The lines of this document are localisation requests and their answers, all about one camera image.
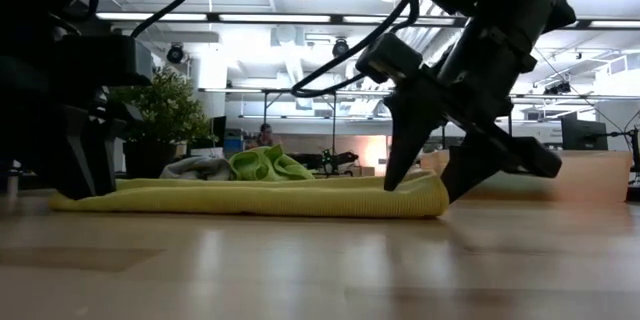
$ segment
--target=green leaves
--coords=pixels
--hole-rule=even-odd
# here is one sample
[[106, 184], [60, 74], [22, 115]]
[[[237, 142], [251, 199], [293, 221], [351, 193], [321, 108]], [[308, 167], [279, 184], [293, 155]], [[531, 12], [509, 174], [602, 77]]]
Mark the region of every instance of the green leaves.
[[127, 141], [172, 143], [213, 137], [191, 80], [165, 66], [153, 70], [151, 86], [113, 89], [110, 97], [136, 106], [144, 120], [131, 124]]

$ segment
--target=desk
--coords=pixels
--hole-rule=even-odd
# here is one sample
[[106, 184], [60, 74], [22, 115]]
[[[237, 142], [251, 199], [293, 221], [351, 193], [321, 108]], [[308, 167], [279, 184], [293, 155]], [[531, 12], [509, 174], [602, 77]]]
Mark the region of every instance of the desk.
[[6, 319], [640, 314], [640, 208], [615, 198], [465, 197], [440, 219], [374, 221], [51, 213], [46, 193], [21, 196], [0, 221]]
[[[560, 151], [562, 168], [555, 179], [498, 173], [462, 199], [504, 199], [588, 202], [623, 202], [626, 199], [631, 154], [624, 151]], [[449, 152], [427, 154], [423, 169], [441, 174]]]

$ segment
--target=computer monitor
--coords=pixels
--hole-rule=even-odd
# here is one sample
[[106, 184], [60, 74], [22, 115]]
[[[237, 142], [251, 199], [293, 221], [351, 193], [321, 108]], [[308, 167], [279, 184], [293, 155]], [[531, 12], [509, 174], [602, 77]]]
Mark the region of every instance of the computer monitor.
[[609, 150], [605, 123], [564, 118], [562, 148], [564, 150]]

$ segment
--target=ceiling light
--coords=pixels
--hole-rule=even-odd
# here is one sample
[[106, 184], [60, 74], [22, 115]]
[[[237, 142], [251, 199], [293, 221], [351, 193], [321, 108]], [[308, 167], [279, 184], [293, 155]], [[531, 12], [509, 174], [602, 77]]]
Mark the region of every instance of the ceiling light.
[[[301, 116], [301, 115], [238, 115], [240, 119], [272, 119], [272, 120], [333, 120], [331, 116]], [[391, 118], [377, 118], [367, 116], [336, 116], [336, 120], [361, 120], [361, 121], [390, 121]]]
[[[129, 12], [99, 12], [96, 14], [98, 19], [113, 21], [144, 21], [150, 18], [152, 13], [129, 13]], [[188, 14], [173, 13], [167, 14], [158, 21], [207, 21], [206, 14]]]
[[558, 99], [558, 100], [640, 100], [640, 96], [619, 96], [619, 95], [538, 95], [538, 94], [509, 94], [509, 97], [516, 99]]
[[345, 16], [344, 21], [348, 23], [378, 24], [386, 18], [386, 16]]
[[362, 91], [362, 90], [345, 90], [336, 91], [336, 95], [372, 95], [372, 96], [386, 96], [391, 94], [390, 91]]
[[[379, 24], [382, 23], [386, 16], [345, 16], [344, 21], [355, 24]], [[400, 23], [407, 20], [406, 16], [400, 16], [394, 23]], [[420, 17], [415, 22], [417, 26], [451, 26], [455, 22], [454, 18], [438, 18], [438, 17]]]
[[451, 18], [445, 18], [445, 19], [438, 19], [438, 18], [428, 18], [428, 17], [421, 17], [418, 18], [418, 20], [416, 21], [415, 25], [453, 25], [453, 23], [455, 22], [455, 19], [451, 19]]
[[609, 21], [609, 20], [598, 20], [592, 21], [589, 27], [608, 27], [608, 28], [640, 28], [640, 21]]
[[221, 21], [226, 22], [262, 22], [262, 23], [328, 23], [326, 15], [269, 15], [269, 14], [222, 14]]
[[200, 89], [200, 91], [204, 92], [218, 92], [218, 93], [261, 93], [260, 89]]
[[538, 120], [511, 120], [512, 124], [539, 124], [540, 121]]

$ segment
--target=potted plant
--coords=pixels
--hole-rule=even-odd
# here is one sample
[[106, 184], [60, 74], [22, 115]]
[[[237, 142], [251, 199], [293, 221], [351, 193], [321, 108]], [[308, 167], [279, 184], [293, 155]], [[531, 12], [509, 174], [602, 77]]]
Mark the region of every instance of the potted plant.
[[202, 104], [192, 95], [191, 80], [169, 66], [153, 70], [151, 86], [111, 92], [111, 99], [137, 107], [143, 118], [124, 136], [129, 177], [157, 178], [175, 158], [177, 143], [213, 136]]

